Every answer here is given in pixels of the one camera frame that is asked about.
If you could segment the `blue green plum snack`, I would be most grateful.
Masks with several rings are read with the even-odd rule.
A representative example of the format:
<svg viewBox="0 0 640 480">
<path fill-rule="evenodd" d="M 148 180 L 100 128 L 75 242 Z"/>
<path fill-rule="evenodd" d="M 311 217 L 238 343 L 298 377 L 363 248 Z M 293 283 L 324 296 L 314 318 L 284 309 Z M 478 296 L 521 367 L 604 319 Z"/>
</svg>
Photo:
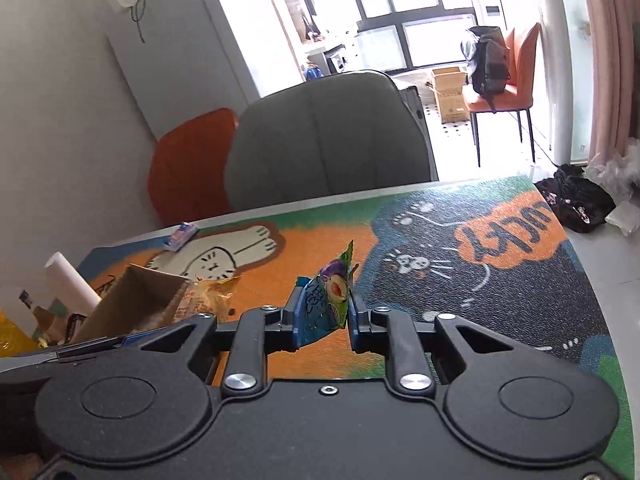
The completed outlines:
<svg viewBox="0 0 640 480">
<path fill-rule="evenodd" d="M 306 287 L 307 336 L 304 345 L 314 344 L 347 323 L 348 297 L 352 276 L 354 242 L 351 240 L 337 258 L 327 263 Z"/>
</svg>

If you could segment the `long biscuit pack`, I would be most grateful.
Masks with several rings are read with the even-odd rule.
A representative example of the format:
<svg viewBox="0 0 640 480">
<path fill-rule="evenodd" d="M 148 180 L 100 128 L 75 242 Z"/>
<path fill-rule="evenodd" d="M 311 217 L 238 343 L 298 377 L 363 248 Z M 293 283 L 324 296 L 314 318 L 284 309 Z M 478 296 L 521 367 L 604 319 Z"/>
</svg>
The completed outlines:
<svg viewBox="0 0 640 480">
<path fill-rule="evenodd" d="M 178 323 L 197 314 L 213 314 L 219 322 L 227 321 L 235 315 L 231 300 L 239 280 L 238 276 L 218 281 L 198 278 L 186 289 L 172 322 Z"/>
</svg>

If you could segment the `brown cardboard box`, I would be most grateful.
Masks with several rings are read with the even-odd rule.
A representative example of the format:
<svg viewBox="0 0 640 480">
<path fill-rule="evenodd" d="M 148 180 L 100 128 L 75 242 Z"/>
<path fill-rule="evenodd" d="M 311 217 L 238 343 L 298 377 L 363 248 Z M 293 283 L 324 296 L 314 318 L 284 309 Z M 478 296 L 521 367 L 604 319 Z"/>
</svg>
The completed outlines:
<svg viewBox="0 0 640 480">
<path fill-rule="evenodd" d="M 157 330 L 172 323 L 190 278 L 132 264 L 73 336 L 73 342 Z"/>
</svg>

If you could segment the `small tissue pack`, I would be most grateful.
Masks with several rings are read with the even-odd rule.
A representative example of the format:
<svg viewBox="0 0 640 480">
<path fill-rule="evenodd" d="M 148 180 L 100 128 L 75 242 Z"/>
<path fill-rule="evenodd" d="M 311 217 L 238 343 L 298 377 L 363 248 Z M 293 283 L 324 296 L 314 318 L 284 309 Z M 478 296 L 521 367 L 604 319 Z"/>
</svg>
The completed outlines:
<svg viewBox="0 0 640 480">
<path fill-rule="evenodd" d="M 198 234 L 199 230 L 194 223 L 181 222 L 164 238 L 163 248 L 168 252 L 178 252 Z"/>
</svg>

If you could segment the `white paper roll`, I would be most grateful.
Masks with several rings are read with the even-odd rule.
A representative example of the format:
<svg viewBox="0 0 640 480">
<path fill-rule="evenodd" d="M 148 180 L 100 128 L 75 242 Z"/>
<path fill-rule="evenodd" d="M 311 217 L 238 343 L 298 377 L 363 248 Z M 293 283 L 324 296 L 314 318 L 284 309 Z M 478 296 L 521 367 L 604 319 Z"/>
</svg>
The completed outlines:
<svg viewBox="0 0 640 480">
<path fill-rule="evenodd" d="M 44 265 L 44 276 L 55 298 L 70 312 L 92 315 L 101 301 L 96 291 L 60 252 L 55 252 Z"/>
</svg>

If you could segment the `colourful cat table mat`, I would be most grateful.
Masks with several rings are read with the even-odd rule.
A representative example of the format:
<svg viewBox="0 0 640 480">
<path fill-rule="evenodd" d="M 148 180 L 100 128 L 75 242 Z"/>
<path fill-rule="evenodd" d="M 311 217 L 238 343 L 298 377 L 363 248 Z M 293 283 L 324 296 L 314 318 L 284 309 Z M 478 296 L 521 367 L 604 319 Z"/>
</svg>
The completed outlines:
<svg viewBox="0 0 640 480">
<path fill-rule="evenodd" d="M 180 252 L 165 231 L 93 249 L 80 274 L 105 294 L 130 264 L 195 280 L 236 276 L 231 309 L 280 306 L 346 249 L 369 307 L 420 322 L 462 316 L 598 374 L 625 399 L 610 330 L 559 220 L 526 177 L 417 184 L 303 200 L 198 222 Z"/>
</svg>

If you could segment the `grey upholstered chair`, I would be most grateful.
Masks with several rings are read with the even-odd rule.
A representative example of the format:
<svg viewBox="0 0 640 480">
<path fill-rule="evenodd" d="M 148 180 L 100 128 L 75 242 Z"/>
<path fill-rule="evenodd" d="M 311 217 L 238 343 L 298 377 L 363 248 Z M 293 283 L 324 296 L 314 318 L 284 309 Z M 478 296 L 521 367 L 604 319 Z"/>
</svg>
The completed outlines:
<svg viewBox="0 0 640 480">
<path fill-rule="evenodd" d="M 224 166 L 235 210 L 434 182 L 415 86 L 360 70 L 298 84 L 247 107 Z"/>
</svg>

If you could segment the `cardboard box on floor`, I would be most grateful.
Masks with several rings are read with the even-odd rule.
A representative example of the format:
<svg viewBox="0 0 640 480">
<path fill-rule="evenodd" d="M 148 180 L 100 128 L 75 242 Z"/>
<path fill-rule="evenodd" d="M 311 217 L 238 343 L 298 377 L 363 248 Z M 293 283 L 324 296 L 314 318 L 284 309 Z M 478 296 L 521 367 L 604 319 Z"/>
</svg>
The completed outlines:
<svg viewBox="0 0 640 480">
<path fill-rule="evenodd" d="M 430 68 L 427 72 L 427 85 L 435 96 L 440 120 L 447 122 L 466 122 L 469 111 L 464 104 L 463 87 L 466 85 L 466 73 L 459 66 Z"/>
</svg>

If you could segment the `black bag on floor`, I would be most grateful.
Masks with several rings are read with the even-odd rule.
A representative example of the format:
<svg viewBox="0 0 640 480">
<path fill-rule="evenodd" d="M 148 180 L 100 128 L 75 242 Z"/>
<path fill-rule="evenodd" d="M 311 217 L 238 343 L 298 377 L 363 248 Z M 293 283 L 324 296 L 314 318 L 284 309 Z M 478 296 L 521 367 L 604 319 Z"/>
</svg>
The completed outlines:
<svg viewBox="0 0 640 480">
<path fill-rule="evenodd" d="M 590 233 L 615 209 L 612 196 L 587 179 L 582 167 L 557 166 L 552 177 L 535 183 L 538 192 L 564 228 Z"/>
</svg>

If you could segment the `white cabinet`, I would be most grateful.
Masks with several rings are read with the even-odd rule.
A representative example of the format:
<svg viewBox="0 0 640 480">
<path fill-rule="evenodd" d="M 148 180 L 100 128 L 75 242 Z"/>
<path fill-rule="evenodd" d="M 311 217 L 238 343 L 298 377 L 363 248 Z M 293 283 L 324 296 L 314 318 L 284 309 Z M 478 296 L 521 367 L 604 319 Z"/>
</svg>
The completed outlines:
<svg viewBox="0 0 640 480">
<path fill-rule="evenodd" d="M 155 139 L 259 99 L 220 0 L 144 0 L 110 18 L 105 33 Z"/>
</svg>

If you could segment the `white plastic bag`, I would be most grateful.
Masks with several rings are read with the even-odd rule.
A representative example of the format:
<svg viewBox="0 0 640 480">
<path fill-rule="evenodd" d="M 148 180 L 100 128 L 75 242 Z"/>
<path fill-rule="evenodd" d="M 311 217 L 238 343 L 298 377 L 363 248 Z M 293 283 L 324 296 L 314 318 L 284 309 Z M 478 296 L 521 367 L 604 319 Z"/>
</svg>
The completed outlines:
<svg viewBox="0 0 640 480">
<path fill-rule="evenodd" d="M 590 162 L 586 177 L 611 195 L 615 208 L 605 222 L 623 236 L 639 231 L 639 140 L 630 139 L 624 156 L 616 155 L 605 164 Z"/>
</svg>

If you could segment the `grey black backpack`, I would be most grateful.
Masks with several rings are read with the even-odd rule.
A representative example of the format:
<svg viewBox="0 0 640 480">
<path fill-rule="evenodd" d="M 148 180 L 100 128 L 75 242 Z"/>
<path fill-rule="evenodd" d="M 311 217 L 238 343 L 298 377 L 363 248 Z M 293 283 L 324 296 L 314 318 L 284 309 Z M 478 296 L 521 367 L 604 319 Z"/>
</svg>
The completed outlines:
<svg viewBox="0 0 640 480">
<path fill-rule="evenodd" d="M 460 49 L 473 90 L 497 111 L 494 96 L 506 90 L 510 79 L 510 50 L 498 26 L 472 26 Z"/>
</svg>

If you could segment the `orange chair by window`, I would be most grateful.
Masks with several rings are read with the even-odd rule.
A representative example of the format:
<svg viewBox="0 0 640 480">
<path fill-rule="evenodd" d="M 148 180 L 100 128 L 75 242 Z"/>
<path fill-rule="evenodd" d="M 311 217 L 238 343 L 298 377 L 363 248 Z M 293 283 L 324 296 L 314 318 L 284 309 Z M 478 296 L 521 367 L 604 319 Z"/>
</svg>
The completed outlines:
<svg viewBox="0 0 640 480">
<path fill-rule="evenodd" d="M 480 144 L 480 114 L 514 113 L 518 128 L 534 134 L 530 109 L 534 104 L 537 41 L 541 26 L 514 28 L 504 34 L 498 26 L 476 25 L 466 31 L 461 52 L 468 83 L 462 99 L 470 116 L 472 138 Z"/>
</svg>

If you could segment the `pink curtain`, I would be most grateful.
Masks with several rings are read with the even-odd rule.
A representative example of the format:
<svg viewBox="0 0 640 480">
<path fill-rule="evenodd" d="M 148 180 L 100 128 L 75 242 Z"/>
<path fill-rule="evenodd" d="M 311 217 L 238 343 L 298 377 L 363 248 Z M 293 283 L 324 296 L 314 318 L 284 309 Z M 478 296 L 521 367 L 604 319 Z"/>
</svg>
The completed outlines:
<svg viewBox="0 0 640 480">
<path fill-rule="evenodd" d="M 589 159 L 606 162 L 636 135 L 639 0 L 587 0 L 593 47 L 593 113 Z"/>
</svg>

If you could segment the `orange chair near wall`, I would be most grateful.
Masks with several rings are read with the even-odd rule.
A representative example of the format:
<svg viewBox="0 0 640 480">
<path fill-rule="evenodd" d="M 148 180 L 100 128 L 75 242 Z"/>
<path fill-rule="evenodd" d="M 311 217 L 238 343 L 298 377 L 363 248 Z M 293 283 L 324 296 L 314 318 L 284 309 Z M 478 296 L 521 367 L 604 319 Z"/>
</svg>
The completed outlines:
<svg viewBox="0 0 640 480">
<path fill-rule="evenodd" d="M 232 211 L 224 166 L 238 125 L 232 110 L 220 108 L 188 120 L 157 142 L 148 192 L 164 226 Z"/>
</svg>

